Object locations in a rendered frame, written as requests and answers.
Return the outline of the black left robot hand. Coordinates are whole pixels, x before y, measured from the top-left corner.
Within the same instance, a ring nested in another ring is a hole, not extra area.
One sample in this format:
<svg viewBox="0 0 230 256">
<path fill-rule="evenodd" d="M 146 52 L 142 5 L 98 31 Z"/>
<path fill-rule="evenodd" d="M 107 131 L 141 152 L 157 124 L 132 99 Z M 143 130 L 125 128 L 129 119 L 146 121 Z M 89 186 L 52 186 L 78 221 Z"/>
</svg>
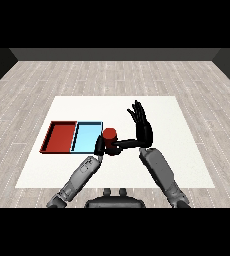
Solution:
<svg viewBox="0 0 230 256">
<path fill-rule="evenodd" d="M 102 135 L 99 135 L 95 143 L 94 154 L 97 156 L 104 156 L 108 154 L 110 156 L 119 155 L 122 152 L 122 148 L 106 148 L 105 141 Z"/>
</svg>

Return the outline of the dark grey robot body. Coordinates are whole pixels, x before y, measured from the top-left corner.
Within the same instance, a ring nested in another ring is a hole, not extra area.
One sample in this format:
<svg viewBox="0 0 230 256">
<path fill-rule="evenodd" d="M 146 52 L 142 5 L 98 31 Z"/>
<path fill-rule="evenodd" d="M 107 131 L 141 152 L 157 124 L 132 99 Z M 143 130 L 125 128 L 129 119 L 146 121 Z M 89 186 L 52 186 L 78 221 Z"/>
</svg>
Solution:
<svg viewBox="0 0 230 256">
<path fill-rule="evenodd" d="M 85 208 L 145 208 L 145 204 L 142 200 L 129 197 L 125 188 L 119 189 L 118 196 L 112 196 L 111 189 L 105 188 L 103 195 L 88 200 Z"/>
</svg>

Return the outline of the small red can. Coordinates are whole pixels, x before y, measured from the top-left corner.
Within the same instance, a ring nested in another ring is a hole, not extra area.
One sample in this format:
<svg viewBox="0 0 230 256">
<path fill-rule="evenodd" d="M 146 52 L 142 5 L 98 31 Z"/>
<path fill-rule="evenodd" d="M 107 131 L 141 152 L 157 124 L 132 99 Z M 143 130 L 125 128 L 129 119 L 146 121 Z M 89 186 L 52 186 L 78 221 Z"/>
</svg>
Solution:
<svg viewBox="0 0 230 256">
<path fill-rule="evenodd" d="M 103 138 L 107 148 L 115 148 L 114 142 L 117 141 L 117 132 L 114 128 L 106 128 L 103 131 Z"/>
</svg>

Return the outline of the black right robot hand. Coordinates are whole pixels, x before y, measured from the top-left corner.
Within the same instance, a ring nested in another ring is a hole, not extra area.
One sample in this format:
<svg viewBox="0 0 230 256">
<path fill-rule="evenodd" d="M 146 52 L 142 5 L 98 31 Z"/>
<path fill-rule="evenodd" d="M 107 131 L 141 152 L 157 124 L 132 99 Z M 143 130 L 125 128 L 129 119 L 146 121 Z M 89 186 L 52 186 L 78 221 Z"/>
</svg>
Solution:
<svg viewBox="0 0 230 256">
<path fill-rule="evenodd" d="M 133 109 L 128 109 L 133 121 L 136 125 L 136 138 L 116 141 L 113 146 L 122 149 L 128 148 L 149 148 L 153 143 L 153 130 L 148 122 L 143 106 L 139 101 L 135 101 L 132 105 Z"/>
</svg>

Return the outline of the light blue shallow open box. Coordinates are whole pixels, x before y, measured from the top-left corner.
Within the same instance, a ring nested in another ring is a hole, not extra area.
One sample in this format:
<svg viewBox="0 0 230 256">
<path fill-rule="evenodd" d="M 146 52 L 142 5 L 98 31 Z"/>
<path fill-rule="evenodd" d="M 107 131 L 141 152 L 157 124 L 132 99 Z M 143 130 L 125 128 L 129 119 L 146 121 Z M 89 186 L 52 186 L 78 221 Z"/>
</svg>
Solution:
<svg viewBox="0 0 230 256">
<path fill-rule="evenodd" d="M 72 154 L 93 154 L 98 136 L 102 133 L 101 121 L 79 121 L 71 143 Z"/>
</svg>

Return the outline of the red shallow open box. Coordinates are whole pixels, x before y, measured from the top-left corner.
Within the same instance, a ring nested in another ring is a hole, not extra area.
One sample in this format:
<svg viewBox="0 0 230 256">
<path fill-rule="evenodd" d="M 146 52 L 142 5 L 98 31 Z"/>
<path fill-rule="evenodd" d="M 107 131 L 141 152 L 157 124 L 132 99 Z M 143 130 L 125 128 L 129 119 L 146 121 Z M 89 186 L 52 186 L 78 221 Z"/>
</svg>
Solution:
<svg viewBox="0 0 230 256">
<path fill-rule="evenodd" d="M 42 154 L 69 154 L 76 121 L 52 121 L 40 148 Z"/>
</svg>

